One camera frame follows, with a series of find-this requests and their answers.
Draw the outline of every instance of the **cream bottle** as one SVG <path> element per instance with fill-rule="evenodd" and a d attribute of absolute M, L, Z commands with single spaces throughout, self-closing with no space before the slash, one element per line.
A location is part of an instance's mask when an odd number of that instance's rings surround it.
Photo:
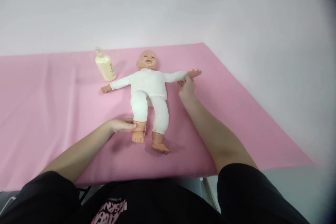
<path fill-rule="evenodd" d="M 109 56 L 103 53 L 100 47 L 96 47 L 96 64 L 106 81 L 113 81 L 117 76 L 114 71 L 111 59 Z"/>

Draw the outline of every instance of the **black sleeve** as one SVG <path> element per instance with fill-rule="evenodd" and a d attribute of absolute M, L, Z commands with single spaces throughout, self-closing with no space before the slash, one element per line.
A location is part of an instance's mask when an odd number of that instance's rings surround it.
<path fill-rule="evenodd" d="M 54 171 L 28 182 L 0 223 L 63 223 L 80 207 L 75 185 Z"/>
<path fill-rule="evenodd" d="M 225 166 L 218 175 L 217 192 L 222 215 L 232 223 L 308 223 L 252 166 Z"/>

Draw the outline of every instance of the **doll face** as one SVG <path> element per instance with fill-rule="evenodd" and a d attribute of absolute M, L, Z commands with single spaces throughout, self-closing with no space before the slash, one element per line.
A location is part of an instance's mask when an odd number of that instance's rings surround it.
<path fill-rule="evenodd" d="M 143 68 L 149 68 L 156 70 L 156 55 L 153 51 L 146 50 L 142 52 L 139 56 L 138 62 L 136 63 L 139 70 Z"/>

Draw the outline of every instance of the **doll arm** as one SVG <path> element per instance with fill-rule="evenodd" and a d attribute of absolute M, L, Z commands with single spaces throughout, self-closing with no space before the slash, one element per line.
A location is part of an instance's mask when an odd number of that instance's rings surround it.
<path fill-rule="evenodd" d="M 180 71 L 180 72 L 175 72 L 175 73 L 164 73 L 164 78 L 166 79 L 166 82 L 172 83 L 172 82 L 177 82 L 181 81 L 184 79 L 185 75 L 187 74 L 186 71 Z"/>
<path fill-rule="evenodd" d="M 124 88 L 128 85 L 131 84 L 131 80 L 130 80 L 130 77 L 127 76 L 125 78 L 122 78 L 120 80 L 117 80 L 117 81 L 114 81 L 114 82 L 111 82 L 110 83 L 110 87 L 112 88 L 112 90 L 115 90 L 115 89 L 120 89 L 120 88 Z"/>
<path fill-rule="evenodd" d="M 186 74 L 189 74 L 191 78 L 195 78 L 198 75 L 202 74 L 201 70 L 197 70 L 195 71 L 194 69 L 192 71 L 189 72 L 185 72 L 185 71 L 180 71 L 180 72 L 175 72 L 175 73 L 164 73 L 164 77 L 166 78 L 166 82 L 177 82 L 177 81 L 182 81 L 184 80 Z"/>
<path fill-rule="evenodd" d="M 131 84 L 131 79 L 130 79 L 129 76 L 127 76 L 127 77 L 122 78 L 120 80 L 111 82 L 107 86 L 102 87 L 100 89 L 100 91 L 102 93 L 108 93 L 108 92 L 111 92 L 112 90 L 123 88 L 123 87 L 126 87 L 126 86 L 130 85 L 130 84 Z"/>

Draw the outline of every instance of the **white onesie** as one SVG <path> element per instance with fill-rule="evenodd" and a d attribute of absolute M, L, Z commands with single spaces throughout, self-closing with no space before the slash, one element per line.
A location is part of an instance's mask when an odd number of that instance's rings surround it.
<path fill-rule="evenodd" d="M 153 131 L 164 135 L 169 122 L 166 82 L 181 81 L 186 73 L 186 71 L 180 71 L 170 74 L 144 68 L 130 76 L 111 82 L 110 86 L 115 90 L 131 85 L 134 121 L 147 121 L 147 98 L 149 98 L 155 112 Z"/>

